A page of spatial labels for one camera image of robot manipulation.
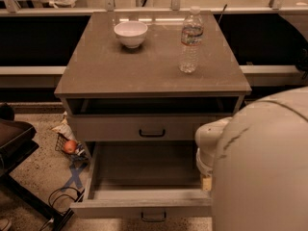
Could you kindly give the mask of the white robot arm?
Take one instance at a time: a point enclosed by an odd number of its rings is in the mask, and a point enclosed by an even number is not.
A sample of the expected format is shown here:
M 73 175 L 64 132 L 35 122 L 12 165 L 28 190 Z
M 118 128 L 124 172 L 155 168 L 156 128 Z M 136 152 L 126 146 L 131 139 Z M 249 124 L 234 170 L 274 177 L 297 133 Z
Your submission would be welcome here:
M 213 231 L 308 231 L 308 88 L 273 94 L 195 133 Z

